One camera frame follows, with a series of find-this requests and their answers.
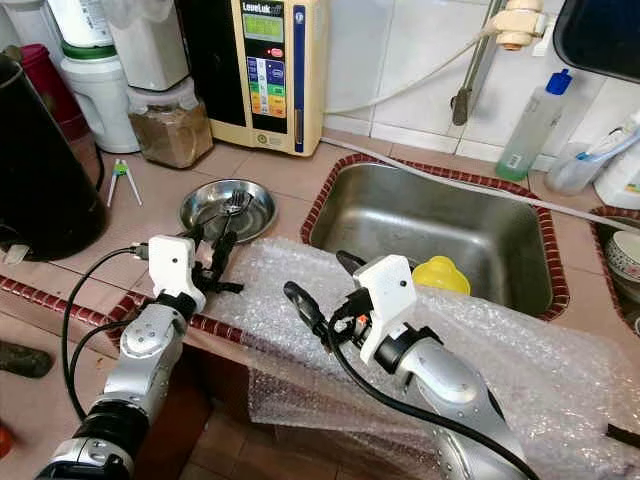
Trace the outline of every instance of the stainless steel sink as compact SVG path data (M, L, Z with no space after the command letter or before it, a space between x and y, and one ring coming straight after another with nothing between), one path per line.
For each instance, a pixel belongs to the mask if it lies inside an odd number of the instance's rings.
M553 294L533 208L425 180L395 168L343 168L310 235L311 245L365 259L397 253L422 263L450 257L472 295L529 315Z

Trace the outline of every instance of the red container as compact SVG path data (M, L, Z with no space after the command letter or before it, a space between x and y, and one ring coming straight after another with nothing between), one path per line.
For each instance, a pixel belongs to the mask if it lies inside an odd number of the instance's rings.
M67 140L73 141L86 135L89 132L89 126L82 116L76 99L49 59L49 51L46 47L34 43L25 45L20 50L22 51L22 68Z

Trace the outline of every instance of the jar lid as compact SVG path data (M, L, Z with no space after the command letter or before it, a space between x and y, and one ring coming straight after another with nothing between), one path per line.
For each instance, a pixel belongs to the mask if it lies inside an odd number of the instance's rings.
M185 110L192 110L198 106L193 79L187 77L174 87L163 92L144 90L141 88L127 88L127 95L131 102L130 110L143 114L150 106L162 107L180 105Z
M65 57L74 60L97 60L100 58L113 57L116 55L116 48L113 45L90 48L74 47L63 40L62 53L64 53Z

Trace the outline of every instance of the tiled countertop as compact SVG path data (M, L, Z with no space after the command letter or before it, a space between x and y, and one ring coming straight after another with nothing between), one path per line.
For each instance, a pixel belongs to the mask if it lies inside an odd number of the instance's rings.
M395 145L380 140L356 137L340 132L329 136L359 144L396 158L440 166L464 172L494 176L494 165L464 157ZM139 155L126 158L134 173L144 202L139 207L126 180L120 180L111 208L111 220L98 242L70 258L53 263L23 263L15 267L0 264L0 275L57 297L66 298L80 274L105 253L135 241L146 241L156 234L181 230L177 211L182 199L198 186L221 178L245 178L267 187L274 195L279 216L268 236L283 236L301 241L299 230L328 173L349 150L320 144L310 159L291 158L277 153L246 150L218 143L207 158L188 171L175 171L144 161ZM115 155L106 154L107 172ZM86 164L91 173L94 166ZM562 197L550 192L543 183L544 174L533 172L520 182L543 200L588 211L601 206L593 190L578 197ZM106 197L109 178L101 194ZM559 253L565 270L571 300L567 310L554 320L566 327L591 332L615 342L640 371L640 339L618 316L607 288L605 272L598 257L590 225L583 220L552 213ZM81 291L77 303L107 314L129 291L151 295L147 264L119 257L100 268ZM189 330L188 341L196 346L227 356L245 359L242 348L209 333Z

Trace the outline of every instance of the yellow object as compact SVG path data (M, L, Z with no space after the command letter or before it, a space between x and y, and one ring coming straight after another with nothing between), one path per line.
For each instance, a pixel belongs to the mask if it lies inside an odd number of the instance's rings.
M411 277L418 285L453 290L467 295L471 294L469 280L448 257L433 257L427 263L418 265Z

